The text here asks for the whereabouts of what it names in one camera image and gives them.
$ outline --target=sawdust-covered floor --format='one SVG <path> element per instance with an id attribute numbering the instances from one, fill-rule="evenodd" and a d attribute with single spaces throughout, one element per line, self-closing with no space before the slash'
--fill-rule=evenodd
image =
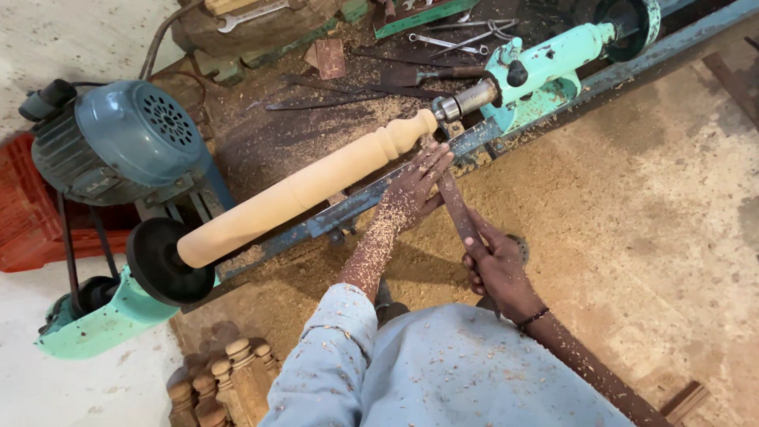
<path id="1" fill-rule="evenodd" d="M 757 425 L 758 160 L 759 134 L 694 62 L 459 183 L 495 224 L 527 236 L 538 293 L 649 402 L 695 379 L 713 396 L 689 426 Z M 178 315 L 184 350 L 219 351 L 242 334 L 284 359 L 354 244 L 299 245 Z M 386 274 L 394 297 L 411 309 L 474 304 L 462 252 L 438 210 L 400 238 Z"/>

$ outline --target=wrist band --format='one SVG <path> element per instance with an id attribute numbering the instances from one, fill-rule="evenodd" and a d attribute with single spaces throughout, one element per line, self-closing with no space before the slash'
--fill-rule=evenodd
<path id="1" fill-rule="evenodd" d="M 529 319 L 527 319 L 527 320 L 525 320 L 525 321 L 523 321 L 523 322 L 520 322 L 519 324 L 517 324 L 517 329 L 519 329 L 520 331 L 524 332 L 524 328 L 525 328 L 527 325 L 529 325 L 530 323 L 532 323 L 532 322 L 536 321 L 536 320 L 537 320 L 537 319 L 539 319 L 539 318 L 542 318 L 544 315 L 546 315 L 546 314 L 547 314 L 547 313 L 549 313 L 550 311 L 551 311 L 551 309 L 550 309 L 550 308 L 548 308 L 548 307 L 546 307 L 546 308 L 544 308 L 544 309 L 540 310 L 540 311 L 539 311 L 538 313 L 536 313 L 535 315 L 532 315 L 532 317 L 530 317 Z"/>

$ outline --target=spanner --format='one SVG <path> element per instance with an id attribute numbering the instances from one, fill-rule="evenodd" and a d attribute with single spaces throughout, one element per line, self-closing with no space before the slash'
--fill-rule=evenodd
<path id="1" fill-rule="evenodd" d="M 455 43 L 444 42 L 438 39 L 431 39 L 429 37 L 420 36 L 419 34 L 413 34 L 413 33 L 408 35 L 408 39 L 411 40 L 412 42 L 419 40 L 420 42 L 432 43 L 433 45 L 438 45 L 438 46 L 443 46 L 443 47 L 455 46 Z M 461 46 L 461 47 L 458 47 L 457 49 L 463 50 L 464 52 L 469 52 L 469 53 L 479 53 L 480 55 L 487 55 L 489 52 L 489 49 L 485 45 L 480 45 L 479 49 L 475 49 L 473 47 L 467 47 L 467 46 Z"/>
<path id="2" fill-rule="evenodd" d="M 254 19 L 259 16 L 263 16 L 265 14 L 270 14 L 274 11 L 278 11 L 279 9 L 284 9 L 284 8 L 289 8 L 289 7 L 290 7 L 290 3 L 288 0 L 278 0 L 277 2 L 273 2 L 268 5 L 261 6 L 258 9 L 254 9 L 244 14 L 219 15 L 219 18 L 225 21 L 225 26 L 219 28 L 219 31 L 222 33 L 228 33 L 232 31 L 232 29 L 234 29 L 237 26 L 237 24 L 243 23 L 245 21 L 250 21 L 251 19 Z"/>

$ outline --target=black knob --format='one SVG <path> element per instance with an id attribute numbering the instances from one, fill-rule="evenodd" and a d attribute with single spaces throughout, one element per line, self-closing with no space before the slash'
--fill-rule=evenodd
<path id="1" fill-rule="evenodd" d="M 509 63 L 509 73 L 506 75 L 506 83 L 511 87 L 520 87 L 527 81 L 528 73 L 518 59 Z"/>

